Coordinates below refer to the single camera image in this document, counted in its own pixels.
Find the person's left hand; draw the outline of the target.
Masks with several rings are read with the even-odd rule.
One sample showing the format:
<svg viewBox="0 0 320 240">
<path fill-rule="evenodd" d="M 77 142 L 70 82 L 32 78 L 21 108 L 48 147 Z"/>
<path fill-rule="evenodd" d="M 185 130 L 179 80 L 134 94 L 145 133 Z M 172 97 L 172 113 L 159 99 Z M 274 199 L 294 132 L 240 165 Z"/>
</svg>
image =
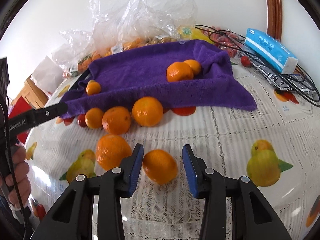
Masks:
<svg viewBox="0 0 320 240">
<path fill-rule="evenodd" d="M 29 173 L 29 165 L 25 162 L 26 158 L 26 150 L 23 146 L 15 145 L 11 147 L 11 153 L 12 153 L 12 161 L 15 166 L 15 177 L 17 181 L 17 186 L 19 193 L 21 195 L 21 200 L 24 206 L 28 203 L 28 198 L 31 193 L 31 185 L 30 181 L 27 177 L 27 174 Z M 5 182 L 8 186 L 13 186 L 13 178 L 12 175 L 8 175 L 5 178 Z M 18 197 L 16 190 L 13 189 L 9 193 L 9 200 L 11 204 L 17 208 L 20 207 Z M 10 211 L 10 208 L 8 207 L 7 201 L 3 197 L 3 192 L 1 191 L 1 211 Z"/>
</svg>

